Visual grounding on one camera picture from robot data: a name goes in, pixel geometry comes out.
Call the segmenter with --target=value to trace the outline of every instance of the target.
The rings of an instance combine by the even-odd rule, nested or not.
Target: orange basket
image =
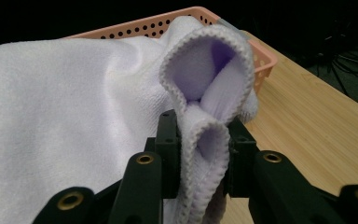
[[[88,31],[66,38],[101,38],[120,39],[137,35],[158,38],[168,29],[171,21],[178,16],[192,16],[204,25],[223,24],[234,29],[247,39],[252,46],[255,61],[255,92],[258,93],[265,77],[268,77],[273,66],[277,63],[277,57],[261,46],[256,40],[249,38],[244,32],[238,30],[227,21],[223,20],[205,7],[188,7],[175,10],[140,20],[128,21],[102,29]]]

